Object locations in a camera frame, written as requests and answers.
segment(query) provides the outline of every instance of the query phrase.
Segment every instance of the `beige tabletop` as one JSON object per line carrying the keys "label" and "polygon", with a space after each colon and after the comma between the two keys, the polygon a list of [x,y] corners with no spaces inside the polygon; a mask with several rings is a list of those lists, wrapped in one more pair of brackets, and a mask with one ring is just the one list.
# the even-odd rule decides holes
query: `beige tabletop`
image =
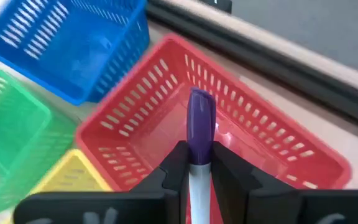
{"label": "beige tabletop", "polygon": [[[169,29],[150,21],[149,27],[151,45],[158,42],[165,34],[171,32]],[[277,108],[280,108],[295,121],[322,139],[326,144],[337,150],[338,153],[342,154],[352,167],[352,179],[346,188],[358,189],[358,126],[347,122],[342,117],[321,105],[317,105],[307,98],[287,90],[285,87],[276,85],[262,75],[249,69],[247,65],[236,64],[214,53],[212,50],[196,43],[194,43],[194,45],[201,49],[207,56],[217,61],[227,71],[238,77],[239,82],[244,82],[260,96],[271,102]],[[16,76],[31,89],[39,92],[52,104],[65,111],[66,114],[74,119],[84,120],[95,107],[94,103],[85,103],[78,107],[73,106],[2,63],[0,63],[0,67]],[[7,212],[0,214],[0,223],[8,214]]]}

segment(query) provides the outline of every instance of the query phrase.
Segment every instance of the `yellow plastic basket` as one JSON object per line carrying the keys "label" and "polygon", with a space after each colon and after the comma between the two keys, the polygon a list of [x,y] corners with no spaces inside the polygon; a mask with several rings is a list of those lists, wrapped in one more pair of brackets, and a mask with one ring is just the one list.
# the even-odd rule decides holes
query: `yellow plastic basket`
{"label": "yellow plastic basket", "polygon": [[39,192],[112,191],[86,156],[78,149],[68,151],[43,177],[29,195]]}

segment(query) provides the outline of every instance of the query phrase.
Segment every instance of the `basket slot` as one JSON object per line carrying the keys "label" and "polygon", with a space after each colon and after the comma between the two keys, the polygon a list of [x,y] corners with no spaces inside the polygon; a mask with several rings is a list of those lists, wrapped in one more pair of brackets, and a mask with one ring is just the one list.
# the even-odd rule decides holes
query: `basket slot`
{"label": "basket slot", "polygon": [[130,146],[98,147],[96,156],[111,177],[120,183],[120,190],[130,190],[150,174],[150,168]]}
{"label": "basket slot", "polygon": [[123,6],[125,6],[125,4],[121,4],[118,9],[116,6],[117,3],[113,2],[114,1],[108,4],[102,1],[71,0],[71,3],[81,10],[103,17],[121,26],[126,26],[129,22],[129,16],[132,10],[124,10]]}
{"label": "basket slot", "polygon": [[37,191],[99,191],[104,190],[91,173],[86,158],[77,156],[72,151],[64,157],[45,177],[45,180],[36,189]]}
{"label": "basket slot", "polygon": [[142,52],[149,44],[149,35],[145,17],[139,14],[136,18],[136,26],[130,26],[122,43],[117,46],[115,55],[109,60],[97,82],[96,91],[91,96],[91,101],[99,101],[112,86],[117,85],[132,66],[141,57]]}
{"label": "basket slot", "polygon": [[0,38],[39,60],[67,16],[68,9],[60,1],[55,4],[41,0],[21,1],[2,28]]}
{"label": "basket slot", "polygon": [[300,179],[295,175],[286,174],[284,178],[281,179],[287,184],[290,184],[298,189],[323,189],[317,184],[314,184],[308,180]]}
{"label": "basket slot", "polygon": [[179,85],[167,58],[151,63],[147,71],[109,104],[99,116],[99,128],[113,131],[118,139],[130,138]]}

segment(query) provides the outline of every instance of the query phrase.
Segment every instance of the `purple marker cap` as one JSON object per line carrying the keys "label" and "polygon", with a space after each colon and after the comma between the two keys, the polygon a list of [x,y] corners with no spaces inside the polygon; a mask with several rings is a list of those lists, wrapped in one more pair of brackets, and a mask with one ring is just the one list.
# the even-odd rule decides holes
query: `purple marker cap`
{"label": "purple marker cap", "polygon": [[214,98],[204,90],[192,88],[187,106],[187,143],[190,147],[192,164],[205,165],[211,162],[215,122]]}

